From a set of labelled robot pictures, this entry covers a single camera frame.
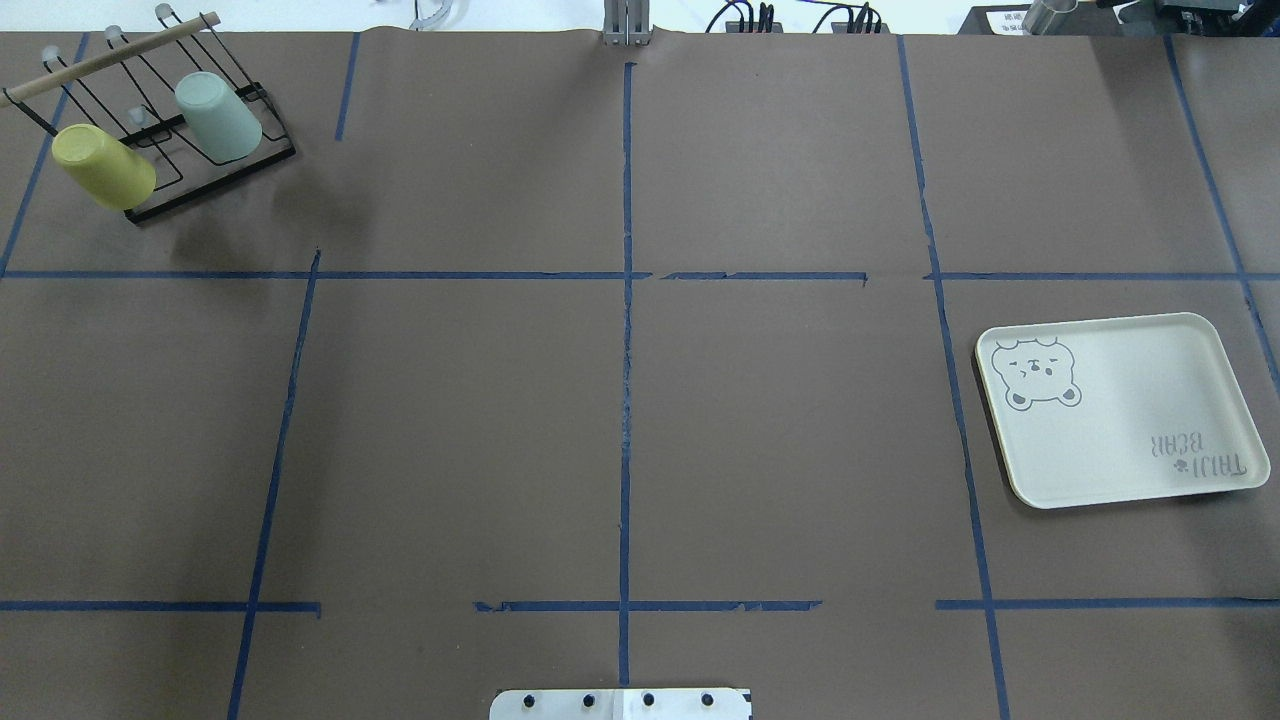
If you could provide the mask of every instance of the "yellow cup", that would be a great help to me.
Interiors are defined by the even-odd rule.
[[[63,128],[52,151],[54,161],[102,208],[137,208],[155,192],[155,167],[97,126]]]

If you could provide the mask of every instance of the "metal plate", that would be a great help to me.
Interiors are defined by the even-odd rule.
[[[506,691],[489,720],[750,720],[751,691],[733,688]]]

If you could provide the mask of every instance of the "metal bracket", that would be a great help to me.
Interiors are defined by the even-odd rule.
[[[506,691],[489,720],[751,720],[751,691],[654,688]]]
[[[649,45],[649,0],[604,0],[605,45]]]

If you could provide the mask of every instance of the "light green cup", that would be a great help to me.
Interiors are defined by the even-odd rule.
[[[215,163],[239,160],[262,141],[262,123],[221,76],[191,73],[178,82],[174,97],[196,145]]]

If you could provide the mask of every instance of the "metal cylinder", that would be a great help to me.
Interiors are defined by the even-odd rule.
[[[1079,4],[1079,0],[1033,0],[1023,17],[1023,29],[1032,35],[1055,35]]]

